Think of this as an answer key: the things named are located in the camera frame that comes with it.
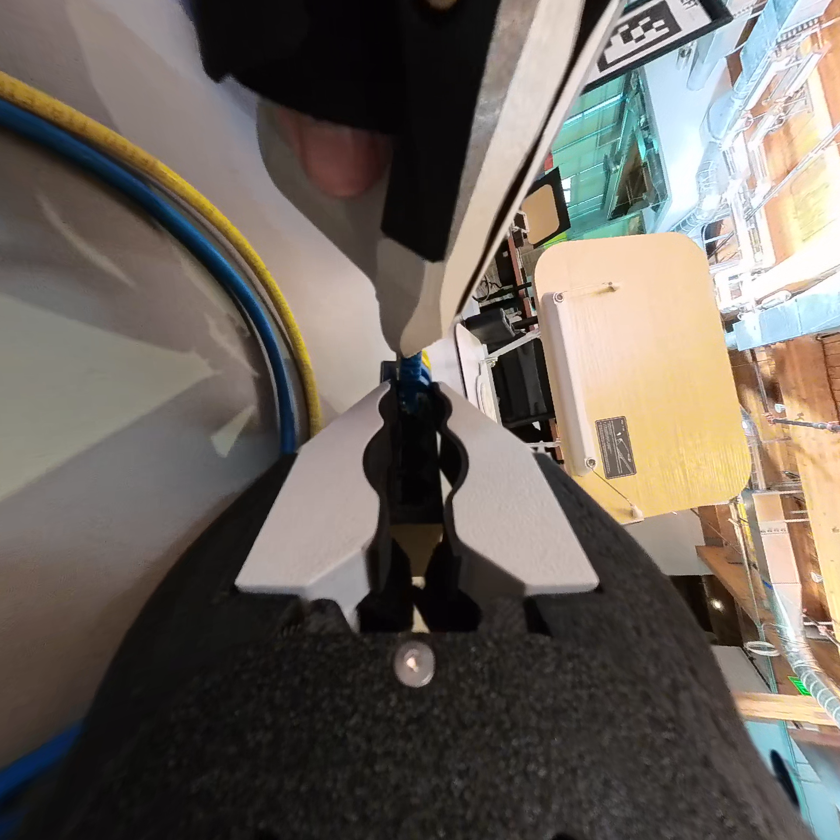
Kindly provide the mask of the wooden board tilting stand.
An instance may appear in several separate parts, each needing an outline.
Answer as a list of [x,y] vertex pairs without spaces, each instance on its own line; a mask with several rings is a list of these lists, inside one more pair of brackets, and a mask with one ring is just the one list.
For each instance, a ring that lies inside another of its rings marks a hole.
[[537,324],[488,353],[455,329],[470,401],[501,421],[492,372],[541,342],[563,467],[620,524],[729,501],[752,462],[704,252],[682,234],[548,248]]

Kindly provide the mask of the grey insulated ceiling duct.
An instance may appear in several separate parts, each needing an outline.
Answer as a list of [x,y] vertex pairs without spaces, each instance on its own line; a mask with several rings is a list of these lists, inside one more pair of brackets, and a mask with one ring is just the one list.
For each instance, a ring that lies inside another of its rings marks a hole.
[[839,292],[803,293],[769,309],[746,312],[726,331],[728,350],[755,350],[773,343],[839,331]]

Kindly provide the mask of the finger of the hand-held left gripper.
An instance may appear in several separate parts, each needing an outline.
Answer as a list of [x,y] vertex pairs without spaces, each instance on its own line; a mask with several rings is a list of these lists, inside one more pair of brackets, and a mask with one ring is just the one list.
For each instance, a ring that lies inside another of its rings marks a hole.
[[624,2],[583,2],[574,39],[561,2],[540,2],[451,255],[451,312],[484,273],[554,136],[588,81]]
[[414,354],[465,306],[533,181],[553,133],[589,76],[588,2],[501,2],[455,168],[452,208],[433,209],[435,177],[455,150],[455,122],[412,102],[423,134],[395,148],[375,251],[385,341]]

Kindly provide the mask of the black framed brown board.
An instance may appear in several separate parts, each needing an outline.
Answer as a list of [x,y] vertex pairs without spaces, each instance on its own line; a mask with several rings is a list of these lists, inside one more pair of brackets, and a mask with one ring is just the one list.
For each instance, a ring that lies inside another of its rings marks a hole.
[[528,241],[534,248],[568,234],[571,217],[559,168],[546,171],[531,184],[520,211],[527,220]]

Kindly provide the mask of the black ethernet port hub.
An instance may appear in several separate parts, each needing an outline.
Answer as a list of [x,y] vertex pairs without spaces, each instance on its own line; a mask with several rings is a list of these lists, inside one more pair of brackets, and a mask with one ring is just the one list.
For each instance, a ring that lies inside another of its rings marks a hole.
[[381,364],[381,381],[391,386],[388,509],[393,526],[439,525],[443,493],[438,463],[437,409],[433,376],[422,351]]

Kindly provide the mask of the person's left hand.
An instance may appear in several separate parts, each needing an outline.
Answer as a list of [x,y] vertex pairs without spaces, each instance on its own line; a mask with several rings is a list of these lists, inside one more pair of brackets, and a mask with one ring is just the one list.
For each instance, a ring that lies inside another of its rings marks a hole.
[[309,181],[321,193],[355,198],[368,192],[386,173],[392,139],[378,132],[315,119],[276,107],[280,132]]

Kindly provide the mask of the black power adapter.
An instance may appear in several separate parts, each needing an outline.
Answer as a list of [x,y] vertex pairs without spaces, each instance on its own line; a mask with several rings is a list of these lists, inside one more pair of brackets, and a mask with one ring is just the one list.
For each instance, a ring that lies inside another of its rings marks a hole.
[[463,326],[492,354],[513,342],[519,333],[511,325],[508,313],[502,308],[480,311],[466,318]]

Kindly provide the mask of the white printed marker sign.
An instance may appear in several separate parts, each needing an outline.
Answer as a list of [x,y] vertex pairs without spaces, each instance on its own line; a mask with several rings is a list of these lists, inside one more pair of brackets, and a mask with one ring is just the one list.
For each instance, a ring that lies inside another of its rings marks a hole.
[[720,1],[628,2],[582,92],[597,89],[731,21],[732,14]]

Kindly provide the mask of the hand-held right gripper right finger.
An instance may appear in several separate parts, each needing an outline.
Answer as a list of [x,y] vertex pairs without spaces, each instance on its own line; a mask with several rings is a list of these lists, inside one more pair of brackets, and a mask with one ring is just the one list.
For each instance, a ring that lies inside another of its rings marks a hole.
[[595,592],[598,573],[539,457],[447,384],[433,383],[443,536],[425,572],[425,623],[472,632],[504,602]]

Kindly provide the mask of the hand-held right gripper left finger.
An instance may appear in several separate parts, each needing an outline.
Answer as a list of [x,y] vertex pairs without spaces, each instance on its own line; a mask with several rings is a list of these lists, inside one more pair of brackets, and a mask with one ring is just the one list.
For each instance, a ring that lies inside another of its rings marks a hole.
[[235,579],[250,595],[333,602],[361,630],[360,607],[392,567],[389,479],[398,414],[378,384],[304,444]]

